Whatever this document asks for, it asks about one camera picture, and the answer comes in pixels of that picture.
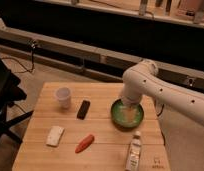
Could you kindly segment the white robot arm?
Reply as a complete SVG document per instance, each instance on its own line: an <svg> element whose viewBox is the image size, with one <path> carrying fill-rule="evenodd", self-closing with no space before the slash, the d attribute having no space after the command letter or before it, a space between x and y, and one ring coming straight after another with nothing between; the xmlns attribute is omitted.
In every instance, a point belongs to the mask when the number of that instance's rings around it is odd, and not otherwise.
<svg viewBox="0 0 204 171"><path fill-rule="evenodd" d="M158 66L148 59L128 68L122 76L124 86L120 98L123 104L134 106L147 95L204 126L204 94L167 83L157 74Z"/></svg>

